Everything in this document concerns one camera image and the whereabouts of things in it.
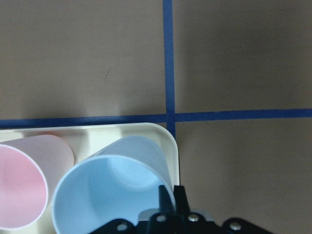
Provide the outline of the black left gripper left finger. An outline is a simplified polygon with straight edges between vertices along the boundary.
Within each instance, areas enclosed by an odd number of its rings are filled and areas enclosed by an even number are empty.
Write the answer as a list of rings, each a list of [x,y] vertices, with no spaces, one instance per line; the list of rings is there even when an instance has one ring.
[[[175,213],[174,205],[164,185],[160,185],[158,187],[158,200],[159,200],[159,212],[161,214]]]

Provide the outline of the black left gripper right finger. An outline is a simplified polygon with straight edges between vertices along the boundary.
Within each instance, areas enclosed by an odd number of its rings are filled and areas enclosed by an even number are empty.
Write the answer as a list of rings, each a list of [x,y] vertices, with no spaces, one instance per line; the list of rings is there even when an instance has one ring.
[[[184,186],[175,185],[174,186],[174,197],[175,197],[175,207],[176,213],[178,215],[187,215],[190,213],[190,207],[187,200],[186,190]]]

